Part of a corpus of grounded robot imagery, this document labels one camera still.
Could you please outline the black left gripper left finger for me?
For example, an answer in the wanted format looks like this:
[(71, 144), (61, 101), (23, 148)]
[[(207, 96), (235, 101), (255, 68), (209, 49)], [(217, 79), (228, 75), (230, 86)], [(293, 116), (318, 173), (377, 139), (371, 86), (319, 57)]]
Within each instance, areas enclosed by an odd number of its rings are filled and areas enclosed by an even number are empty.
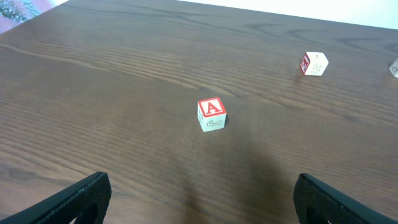
[(111, 193), (107, 173), (96, 172), (1, 224), (103, 224)]

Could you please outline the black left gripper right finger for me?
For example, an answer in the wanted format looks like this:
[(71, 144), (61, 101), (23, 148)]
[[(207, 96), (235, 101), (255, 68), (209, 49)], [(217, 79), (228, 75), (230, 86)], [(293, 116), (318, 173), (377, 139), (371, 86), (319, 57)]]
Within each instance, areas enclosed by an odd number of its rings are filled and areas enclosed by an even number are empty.
[(307, 173), (299, 175), (293, 201), (300, 224), (397, 224)]

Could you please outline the red letter I block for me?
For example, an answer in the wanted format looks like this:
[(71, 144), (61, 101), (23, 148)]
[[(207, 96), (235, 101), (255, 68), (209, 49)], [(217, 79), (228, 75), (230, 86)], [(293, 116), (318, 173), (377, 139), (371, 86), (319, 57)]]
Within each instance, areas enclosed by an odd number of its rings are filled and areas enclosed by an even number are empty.
[(393, 77), (398, 77), (398, 58), (391, 64), (389, 70)]

